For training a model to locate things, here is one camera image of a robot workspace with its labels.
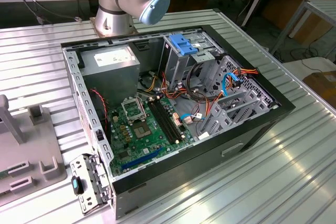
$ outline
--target motherboard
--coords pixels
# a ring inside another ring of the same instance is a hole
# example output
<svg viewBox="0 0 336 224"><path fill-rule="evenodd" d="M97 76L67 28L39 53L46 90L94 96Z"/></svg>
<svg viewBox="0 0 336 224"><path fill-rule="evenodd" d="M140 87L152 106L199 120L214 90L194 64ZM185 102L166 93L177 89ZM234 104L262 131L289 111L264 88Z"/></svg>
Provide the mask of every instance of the motherboard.
<svg viewBox="0 0 336 224"><path fill-rule="evenodd" d="M114 153L110 167L114 176L194 142L165 97L126 100L108 111L108 117L111 120L110 146Z"/></svg>

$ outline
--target white sticker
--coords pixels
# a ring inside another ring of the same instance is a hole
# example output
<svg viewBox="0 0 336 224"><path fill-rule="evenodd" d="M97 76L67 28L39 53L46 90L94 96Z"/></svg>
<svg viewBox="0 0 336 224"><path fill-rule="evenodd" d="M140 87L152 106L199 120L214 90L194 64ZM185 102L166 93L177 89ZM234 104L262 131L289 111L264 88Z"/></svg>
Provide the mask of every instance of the white sticker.
<svg viewBox="0 0 336 224"><path fill-rule="evenodd" d="M94 58L98 67L135 60L134 56L131 56L131 54L125 49L102 52L101 54L96 54Z"/></svg>
<svg viewBox="0 0 336 224"><path fill-rule="evenodd" d="M202 135L200 135L199 137L198 137L198 139L199 140L202 140L202 139L204 139L204 138L206 138L206 137L208 137L209 136L209 133L206 131L206 132L204 132Z"/></svg>

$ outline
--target blue drive bay latch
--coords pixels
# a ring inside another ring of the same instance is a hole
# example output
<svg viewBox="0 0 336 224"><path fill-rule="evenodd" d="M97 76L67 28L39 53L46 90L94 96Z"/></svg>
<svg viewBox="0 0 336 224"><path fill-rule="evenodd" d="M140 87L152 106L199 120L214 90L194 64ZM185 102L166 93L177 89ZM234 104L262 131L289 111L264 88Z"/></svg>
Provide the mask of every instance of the blue drive bay latch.
<svg viewBox="0 0 336 224"><path fill-rule="evenodd" d="M198 52L182 34L172 34L169 38L182 55L192 55Z"/></svg>

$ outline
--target aluminum table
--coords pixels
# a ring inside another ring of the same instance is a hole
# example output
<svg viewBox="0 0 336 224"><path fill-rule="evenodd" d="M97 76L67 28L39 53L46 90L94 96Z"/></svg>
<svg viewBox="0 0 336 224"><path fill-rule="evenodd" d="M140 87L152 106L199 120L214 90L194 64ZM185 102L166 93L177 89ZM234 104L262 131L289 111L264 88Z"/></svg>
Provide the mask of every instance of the aluminum table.
<svg viewBox="0 0 336 224"><path fill-rule="evenodd" d="M69 162L89 151L60 43L97 38L90 22L0 30L0 93L13 114L49 107L68 178L0 208L0 223L331 223L336 220L336 111L213 10L170 13L139 32L209 24L259 67L296 109L253 148L114 221L105 206L83 217Z"/></svg>
<svg viewBox="0 0 336 224"><path fill-rule="evenodd" d="M288 21L286 27L280 33L274 46L270 50L271 54L274 54L276 50L278 50L278 48L281 46L281 44L286 39L287 34L293 28L295 23L299 20L303 12L305 12L305 14L302 16L300 21L294 27L293 31L289 35L290 38L294 37L296 32L305 23L306 19L309 17L311 13L316 14L320 18L329 22L332 26L336 27L336 0L305 0L301 3L297 11L292 16L292 18ZM324 55L324 58L326 58L335 48L336 48L336 43L326 53L326 55Z"/></svg>

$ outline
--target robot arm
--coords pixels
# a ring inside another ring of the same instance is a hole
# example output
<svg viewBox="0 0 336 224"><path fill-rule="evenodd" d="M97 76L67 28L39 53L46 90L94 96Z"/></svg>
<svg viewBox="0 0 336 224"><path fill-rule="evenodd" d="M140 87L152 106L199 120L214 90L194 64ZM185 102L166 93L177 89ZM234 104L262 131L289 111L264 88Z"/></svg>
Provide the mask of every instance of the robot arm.
<svg viewBox="0 0 336 224"><path fill-rule="evenodd" d="M101 36L131 33L132 17L147 25L157 23L166 13L170 0L99 0L95 27Z"/></svg>

